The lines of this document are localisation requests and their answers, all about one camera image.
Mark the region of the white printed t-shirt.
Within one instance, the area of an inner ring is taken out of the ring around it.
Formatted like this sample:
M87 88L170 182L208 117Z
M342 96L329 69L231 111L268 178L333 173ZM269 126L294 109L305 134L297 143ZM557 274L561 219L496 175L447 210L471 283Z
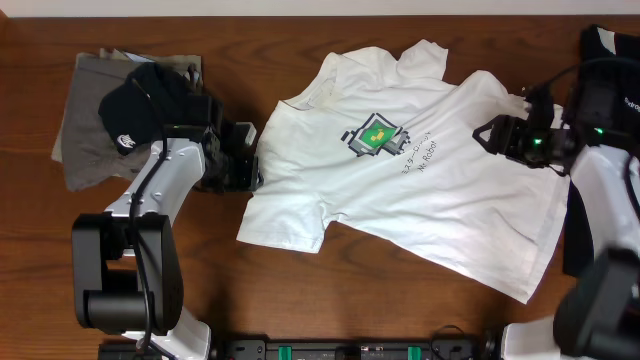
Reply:
M329 224L372 234L519 302L555 251L569 182L488 153L473 131L525 100L491 73L444 79L446 49L422 40L331 53L278 102L257 144L263 184L242 242L316 253Z

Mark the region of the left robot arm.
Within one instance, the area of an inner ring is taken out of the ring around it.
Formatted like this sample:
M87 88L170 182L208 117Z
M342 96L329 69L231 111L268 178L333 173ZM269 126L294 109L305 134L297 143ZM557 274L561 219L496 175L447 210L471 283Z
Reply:
M196 185L206 192L260 186L249 153L250 122L169 125L147 162L104 212L81 214L72 226L75 312L84 328L115 336L100 359L212 359L212 330L183 304L184 286L172 226Z

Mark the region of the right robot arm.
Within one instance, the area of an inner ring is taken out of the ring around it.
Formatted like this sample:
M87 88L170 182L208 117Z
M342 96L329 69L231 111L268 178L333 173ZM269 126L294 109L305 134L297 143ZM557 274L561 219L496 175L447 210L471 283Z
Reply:
M579 81L559 127L549 85L526 96L525 119L498 115L472 137L487 152L559 170L581 196L593 261L552 316L490 334L484 359L639 356L639 144L614 128L614 86Z

